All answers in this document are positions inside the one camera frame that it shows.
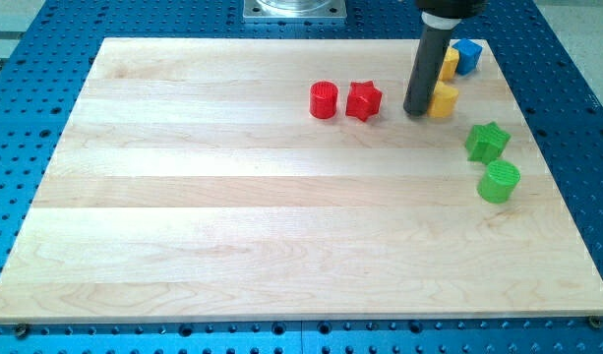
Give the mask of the black robot arm end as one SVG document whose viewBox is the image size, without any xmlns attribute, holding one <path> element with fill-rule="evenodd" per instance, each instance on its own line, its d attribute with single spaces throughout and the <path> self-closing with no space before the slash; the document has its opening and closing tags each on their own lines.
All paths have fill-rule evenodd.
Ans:
<svg viewBox="0 0 603 354">
<path fill-rule="evenodd" d="M 463 19 L 483 13 L 488 0 L 415 0 L 423 23 L 435 30 L 453 30 Z"/>
</svg>

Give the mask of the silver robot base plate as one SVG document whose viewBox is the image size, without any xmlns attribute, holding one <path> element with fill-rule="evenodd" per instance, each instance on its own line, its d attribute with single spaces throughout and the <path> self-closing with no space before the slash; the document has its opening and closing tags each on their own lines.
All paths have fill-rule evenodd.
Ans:
<svg viewBox="0 0 603 354">
<path fill-rule="evenodd" d="M 248 21 L 309 19 L 344 20 L 345 0 L 245 0 L 243 18 Z"/>
</svg>

